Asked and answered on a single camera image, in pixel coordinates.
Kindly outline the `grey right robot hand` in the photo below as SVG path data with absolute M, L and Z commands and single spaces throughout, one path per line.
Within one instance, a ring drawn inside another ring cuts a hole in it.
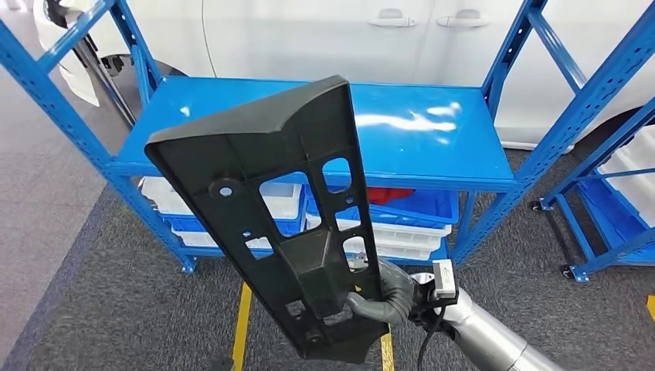
M 361 317 L 389 324 L 404 322 L 412 307 L 412 278 L 400 267 L 386 260 L 380 260 L 378 267 L 383 300 L 366 300 L 360 294 L 350 292 L 347 304 Z

